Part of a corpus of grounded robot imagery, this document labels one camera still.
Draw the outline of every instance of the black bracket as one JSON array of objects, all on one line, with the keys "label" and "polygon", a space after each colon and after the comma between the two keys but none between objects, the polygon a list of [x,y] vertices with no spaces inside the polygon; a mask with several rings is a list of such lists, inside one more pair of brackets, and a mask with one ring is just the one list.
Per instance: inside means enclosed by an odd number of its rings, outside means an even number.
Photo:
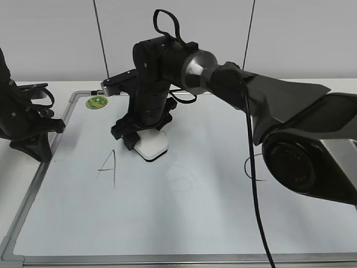
[{"label": "black bracket", "polygon": [[140,122],[137,122],[129,113],[127,113],[122,119],[117,120],[112,127],[111,133],[116,140],[123,138],[125,146],[130,151],[134,149],[135,144],[140,140],[140,136],[137,133],[138,131],[152,128],[161,130],[166,124],[172,121],[170,111],[176,107],[177,102],[173,98],[167,99],[161,120],[154,126],[145,126]]}]

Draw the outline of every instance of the white wall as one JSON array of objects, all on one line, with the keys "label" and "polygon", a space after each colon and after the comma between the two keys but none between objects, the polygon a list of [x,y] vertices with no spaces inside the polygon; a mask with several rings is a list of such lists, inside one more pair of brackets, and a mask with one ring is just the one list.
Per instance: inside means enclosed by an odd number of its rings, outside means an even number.
[{"label": "white wall", "polygon": [[257,0],[246,69],[277,78],[357,78],[356,0]]},{"label": "white wall", "polygon": [[[133,68],[132,46],[157,36],[156,8],[177,16],[185,41],[219,63],[241,65],[252,3],[97,0],[110,75]],[[277,78],[357,78],[356,10],[355,0],[257,0],[246,69]],[[0,0],[0,47],[18,81],[105,78],[91,0]]]}]

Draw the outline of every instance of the black cable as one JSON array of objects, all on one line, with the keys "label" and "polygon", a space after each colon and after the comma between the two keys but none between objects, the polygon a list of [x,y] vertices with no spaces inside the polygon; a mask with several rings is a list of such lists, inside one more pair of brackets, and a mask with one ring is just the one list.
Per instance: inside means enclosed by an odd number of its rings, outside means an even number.
[{"label": "black cable", "polygon": [[[247,51],[248,51],[248,43],[249,43],[249,37],[250,37],[250,29],[252,28],[252,21],[253,21],[253,13],[254,13],[254,7],[255,7],[255,0],[253,0],[253,6],[252,6],[252,14],[250,15],[250,23],[249,23],[249,30],[248,30],[248,37],[247,37],[247,44],[245,46],[245,52],[244,52],[244,60],[243,60],[243,70],[245,66],[245,58],[247,57]],[[249,93],[248,89],[245,85],[243,85],[243,98],[244,98],[244,108],[245,108],[245,119],[247,120],[247,134],[248,134],[248,143],[249,143],[249,157],[250,157],[250,172],[252,175],[252,192],[253,192],[253,203],[254,203],[254,211],[255,211],[255,217],[257,218],[257,224],[258,228],[260,231],[260,236],[262,238],[263,246],[266,251],[269,263],[272,268],[276,268],[273,257],[270,253],[266,235],[264,232],[263,228],[263,223],[262,219],[260,218],[260,212],[259,212],[259,202],[258,202],[258,192],[257,192],[257,179],[256,179],[256,174],[255,174],[255,159],[254,159],[254,147],[253,147],[253,131],[252,131],[252,122],[250,120],[250,107],[249,107]]]},{"label": "black cable", "polygon": [[248,157],[248,158],[245,160],[245,162],[244,162],[244,173],[246,174],[246,176],[247,176],[248,178],[252,179],[252,177],[251,177],[251,176],[248,174],[248,172],[247,172],[247,163],[248,163],[249,159],[250,159],[250,157]]},{"label": "black cable", "polygon": [[107,72],[107,78],[109,79],[109,70],[108,70],[108,64],[107,64],[107,57],[105,56],[103,38],[102,38],[102,31],[100,30],[98,11],[97,11],[97,5],[95,4],[95,0],[93,0],[93,6],[94,6],[95,18],[97,20],[98,33],[99,33],[99,38],[100,38],[100,45],[102,46],[102,52],[103,52],[104,64],[105,64],[105,71]]},{"label": "black cable", "polygon": [[255,0],[253,0],[252,14],[250,14],[250,23],[249,23],[249,28],[248,28],[247,43],[245,43],[245,51],[244,51],[244,60],[243,60],[242,70],[244,70],[244,67],[245,67],[245,58],[247,57],[248,44],[249,44],[249,38],[250,38],[250,29],[252,29],[254,8],[255,8]]},{"label": "black cable", "polygon": [[192,96],[194,96],[193,99],[189,99],[189,100],[185,100],[185,99],[180,99],[178,98],[176,95],[174,95],[174,92],[178,92],[178,91],[183,91],[181,88],[179,89],[171,89],[168,93],[173,97],[173,99],[179,103],[182,103],[182,104],[191,104],[193,102],[195,102],[197,100],[197,95],[193,95],[191,94]]}]

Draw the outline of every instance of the table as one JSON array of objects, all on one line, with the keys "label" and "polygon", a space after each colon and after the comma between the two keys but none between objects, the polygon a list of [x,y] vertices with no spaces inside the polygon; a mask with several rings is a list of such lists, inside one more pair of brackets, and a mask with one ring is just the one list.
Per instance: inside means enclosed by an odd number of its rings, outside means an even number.
[{"label": "table", "polygon": [[[299,79],[297,82],[320,83],[331,87],[334,91],[348,93],[354,93],[354,87],[357,85],[357,79]],[[96,89],[99,89],[99,82],[50,82],[49,90],[53,92],[56,98],[54,107],[56,114],[64,111],[66,101],[69,99],[69,95],[73,91]],[[1,224],[2,229],[0,229],[0,231],[4,234],[8,229],[8,226],[16,213],[16,209],[19,206],[22,197],[38,167],[38,163],[34,160],[17,151],[7,149],[6,145],[6,142],[0,143],[0,148],[2,149],[2,151],[0,151],[2,152],[0,153],[0,157],[2,158],[0,159],[2,160],[1,163],[3,165],[0,166],[0,178],[7,179],[5,180],[5,183],[3,180],[0,181],[0,191],[3,192],[2,195],[0,195],[0,217],[4,213],[9,216],[1,217],[3,219],[3,223]],[[11,169],[11,167],[15,164],[15,161],[24,167],[23,169],[20,169],[21,172]]]}]

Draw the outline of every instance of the green sticker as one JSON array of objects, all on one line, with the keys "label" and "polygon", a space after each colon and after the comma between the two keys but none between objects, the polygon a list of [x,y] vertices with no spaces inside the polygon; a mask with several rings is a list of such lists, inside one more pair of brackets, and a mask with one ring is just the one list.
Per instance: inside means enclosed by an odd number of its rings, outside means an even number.
[{"label": "green sticker", "polygon": [[86,101],[85,105],[89,109],[101,109],[108,104],[108,99],[103,96],[96,96]]}]

